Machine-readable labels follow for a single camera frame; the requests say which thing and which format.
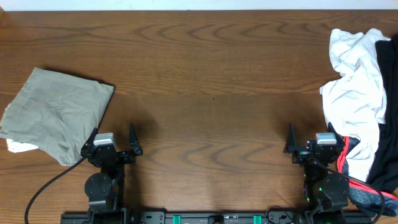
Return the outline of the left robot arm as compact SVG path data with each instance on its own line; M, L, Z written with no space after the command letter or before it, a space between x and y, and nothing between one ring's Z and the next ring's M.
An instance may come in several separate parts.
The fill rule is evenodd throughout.
M91 132L81 149L81 156L100 171L90 176L85 183L89 198L88 223L139 223L139 216L123 206L126 164L134 164L143 149L129 125L130 149L118 151L113 133L100 134L97 128Z

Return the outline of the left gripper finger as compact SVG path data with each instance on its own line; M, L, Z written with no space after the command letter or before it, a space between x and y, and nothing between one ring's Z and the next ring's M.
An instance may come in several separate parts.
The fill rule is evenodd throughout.
M129 125L129 137L128 137L128 144L131 148L138 148L139 147L139 141L136 137L136 134L134 132L134 125L130 123Z
M89 149L90 147L92 147L94 145L94 140L95 140L95 136L97 135L97 133L98 133L98 128L93 128L88 140L86 141L86 143L84 145L85 149L86 148Z

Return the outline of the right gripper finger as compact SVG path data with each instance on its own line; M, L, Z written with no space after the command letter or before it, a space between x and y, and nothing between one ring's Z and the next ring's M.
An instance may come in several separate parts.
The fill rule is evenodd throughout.
M290 149L291 147L294 146L295 146L294 126L292 124L289 124L289 133L285 143L285 148Z
M335 128L333 127L333 125L332 125L331 122L328 123L327 128L328 128L328 131L329 131L330 133L333 133L333 134L334 134L335 139L336 139L336 143L335 143L335 144L336 144L337 146L344 146L344 145L345 145L345 142L344 142L343 138L336 132L336 130L335 130Z

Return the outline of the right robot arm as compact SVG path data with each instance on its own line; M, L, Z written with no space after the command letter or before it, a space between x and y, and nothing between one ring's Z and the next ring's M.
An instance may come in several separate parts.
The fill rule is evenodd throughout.
M316 139L306 146L295 143L294 127L289 133L283 153L292 155L292 163L304 170L303 194L308 210L295 214L295 223L336 223L337 218L327 218L326 213L341 210L348 205L349 182L329 165L334 163L345 146L344 140L328 124L326 133L316 134Z

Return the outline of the black t-shirt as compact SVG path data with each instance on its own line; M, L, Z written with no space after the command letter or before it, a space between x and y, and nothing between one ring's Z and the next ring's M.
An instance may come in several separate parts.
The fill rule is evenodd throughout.
M386 91L385 123L379 125L379 146L368 183L388 193L397 188L397 36L376 42L377 63Z

